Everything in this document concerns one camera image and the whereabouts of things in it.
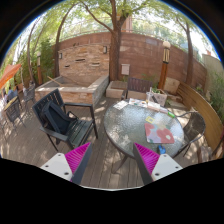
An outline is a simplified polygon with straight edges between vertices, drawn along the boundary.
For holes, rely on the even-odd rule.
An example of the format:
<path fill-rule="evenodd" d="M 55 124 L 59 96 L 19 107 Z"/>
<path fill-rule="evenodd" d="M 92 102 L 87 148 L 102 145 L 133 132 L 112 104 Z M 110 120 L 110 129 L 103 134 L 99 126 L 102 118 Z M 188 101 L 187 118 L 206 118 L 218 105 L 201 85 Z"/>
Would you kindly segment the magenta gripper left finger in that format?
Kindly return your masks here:
<path fill-rule="evenodd" d="M 41 169 L 79 185 L 91 153 L 92 144 L 88 142 L 66 154 L 57 153 Z"/>

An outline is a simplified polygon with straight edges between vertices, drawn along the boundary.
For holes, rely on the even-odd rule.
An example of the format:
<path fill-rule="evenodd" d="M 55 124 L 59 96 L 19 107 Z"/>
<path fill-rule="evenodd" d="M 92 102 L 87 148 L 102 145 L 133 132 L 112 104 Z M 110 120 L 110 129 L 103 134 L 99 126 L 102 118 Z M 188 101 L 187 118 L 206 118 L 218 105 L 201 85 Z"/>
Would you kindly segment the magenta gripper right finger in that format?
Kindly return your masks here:
<path fill-rule="evenodd" d="M 133 144 L 133 153 L 145 185 L 182 169 L 168 154 L 159 155 L 138 143 Z"/>

